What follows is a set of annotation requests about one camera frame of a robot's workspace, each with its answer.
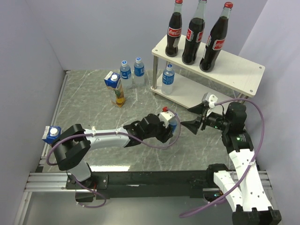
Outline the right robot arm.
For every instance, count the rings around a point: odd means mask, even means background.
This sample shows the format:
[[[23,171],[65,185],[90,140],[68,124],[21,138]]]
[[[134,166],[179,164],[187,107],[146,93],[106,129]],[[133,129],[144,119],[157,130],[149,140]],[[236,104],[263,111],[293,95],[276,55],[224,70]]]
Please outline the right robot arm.
[[[189,108],[188,111],[198,117],[181,124],[193,134],[207,126],[221,130],[222,142],[233,162],[238,181],[233,180],[224,164],[209,165],[206,183],[211,187],[218,186],[222,194],[214,197],[205,206],[180,214],[180,218],[187,218],[212,205],[227,201],[232,209],[234,225],[278,225],[282,220],[281,213],[273,208],[264,191],[256,165],[259,150],[254,149],[245,130],[246,106],[231,102],[225,113],[210,112],[217,105],[211,101]]]

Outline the cola bottle shelved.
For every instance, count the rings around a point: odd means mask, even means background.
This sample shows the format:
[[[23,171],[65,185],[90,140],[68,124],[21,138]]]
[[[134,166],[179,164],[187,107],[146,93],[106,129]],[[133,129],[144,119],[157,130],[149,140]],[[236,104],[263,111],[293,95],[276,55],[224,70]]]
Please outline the cola bottle shelved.
[[[215,66],[218,55],[225,42],[228,31],[228,21],[232,8],[232,2],[228,1],[224,4],[220,17],[210,31],[203,57],[199,65],[200,69],[204,72],[212,71]]]
[[[205,28],[204,14],[206,3],[206,0],[198,1],[197,9],[188,26],[185,47],[182,54],[182,62],[186,65],[194,64],[197,56]]]
[[[169,57],[175,57],[178,54],[178,43],[182,33],[182,3],[182,0],[175,1],[173,14],[168,25],[165,53]]]

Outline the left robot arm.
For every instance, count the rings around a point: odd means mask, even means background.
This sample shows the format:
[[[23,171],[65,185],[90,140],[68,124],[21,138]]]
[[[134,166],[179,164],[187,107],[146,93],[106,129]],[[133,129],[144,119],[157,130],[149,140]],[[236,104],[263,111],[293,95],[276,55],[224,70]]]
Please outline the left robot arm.
[[[84,129],[75,124],[62,132],[51,144],[56,165],[61,171],[69,171],[82,188],[89,188],[94,182],[91,169],[84,162],[90,150],[109,147],[133,147],[145,144],[146,139],[156,138],[167,143],[174,134],[178,120],[170,111],[148,114],[123,127],[111,130]]]

